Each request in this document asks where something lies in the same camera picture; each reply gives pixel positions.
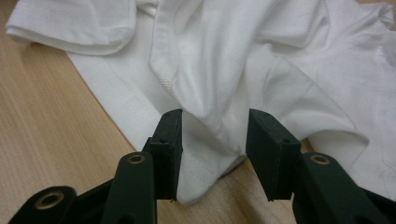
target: crumpled fabric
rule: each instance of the crumpled fabric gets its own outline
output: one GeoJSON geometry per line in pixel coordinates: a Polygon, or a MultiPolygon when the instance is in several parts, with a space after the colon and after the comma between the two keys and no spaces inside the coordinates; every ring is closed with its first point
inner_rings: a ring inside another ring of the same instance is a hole
{"type": "Polygon", "coordinates": [[[246,157],[250,108],[273,114],[298,139],[308,137],[361,187],[396,200],[390,5],[162,0],[111,7],[91,1],[78,2],[73,13],[76,2],[68,1],[20,0],[8,34],[67,50],[137,150],[162,113],[181,107],[182,203],[199,200],[246,157]],[[57,14],[68,1],[68,14],[57,14]],[[42,23],[46,28],[38,29],[42,23]],[[114,37],[116,30],[128,35],[114,37]]]}

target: wood grain surface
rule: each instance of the wood grain surface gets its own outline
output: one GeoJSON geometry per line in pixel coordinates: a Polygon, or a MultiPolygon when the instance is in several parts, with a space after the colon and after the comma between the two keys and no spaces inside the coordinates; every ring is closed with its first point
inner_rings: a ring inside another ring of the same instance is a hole
{"type": "MultiPolygon", "coordinates": [[[[107,181],[134,151],[63,51],[5,34],[15,4],[0,1],[0,223],[47,187],[80,194],[107,181]]],[[[158,216],[159,223],[295,223],[289,201],[267,202],[249,161],[198,203],[160,201],[158,216]]]]}

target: wooden table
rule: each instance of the wooden table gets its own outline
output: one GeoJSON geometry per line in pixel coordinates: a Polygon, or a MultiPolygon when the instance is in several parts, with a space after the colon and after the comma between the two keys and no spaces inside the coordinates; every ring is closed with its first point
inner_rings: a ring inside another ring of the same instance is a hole
{"type": "MultiPolygon", "coordinates": [[[[0,223],[47,187],[80,194],[107,181],[134,151],[63,51],[6,36],[15,4],[0,2],[0,223]]],[[[289,201],[267,202],[249,161],[198,203],[159,201],[158,216],[159,223],[295,222],[289,201]]]]}

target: white garment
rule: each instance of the white garment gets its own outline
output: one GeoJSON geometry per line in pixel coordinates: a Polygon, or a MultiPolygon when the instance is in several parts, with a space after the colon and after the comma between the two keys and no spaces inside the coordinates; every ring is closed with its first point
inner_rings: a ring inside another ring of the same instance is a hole
{"type": "Polygon", "coordinates": [[[7,32],[79,53],[68,55],[138,150],[162,113],[182,107],[177,194],[183,203],[198,200],[245,158],[251,107],[273,114],[299,139],[309,137],[361,187],[396,200],[396,34],[387,29],[389,5],[113,5],[20,0],[7,32]]]}

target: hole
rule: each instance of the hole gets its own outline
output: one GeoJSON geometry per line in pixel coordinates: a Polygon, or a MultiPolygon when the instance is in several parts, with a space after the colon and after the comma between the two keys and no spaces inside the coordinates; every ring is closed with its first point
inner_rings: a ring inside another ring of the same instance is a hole
{"type": "Polygon", "coordinates": [[[45,198],[42,203],[43,204],[52,204],[52,203],[55,203],[56,200],[58,200],[58,196],[50,195],[47,198],[45,198]]]}
{"type": "Polygon", "coordinates": [[[128,158],[128,162],[131,164],[138,164],[143,162],[146,158],[143,155],[133,155],[128,158]]]}
{"type": "Polygon", "coordinates": [[[327,159],[327,158],[324,157],[324,156],[320,156],[320,155],[313,155],[313,156],[311,156],[311,161],[314,161],[314,162],[316,162],[316,163],[318,163],[318,164],[322,164],[322,165],[328,165],[328,164],[330,164],[330,160],[329,160],[329,159],[327,159]]]}
{"type": "Polygon", "coordinates": [[[64,199],[61,191],[53,191],[45,194],[35,202],[35,208],[38,210],[49,209],[64,199]]]}
{"type": "Polygon", "coordinates": [[[120,217],[120,219],[117,222],[117,224],[134,224],[134,216],[125,215],[123,217],[120,217]]]}

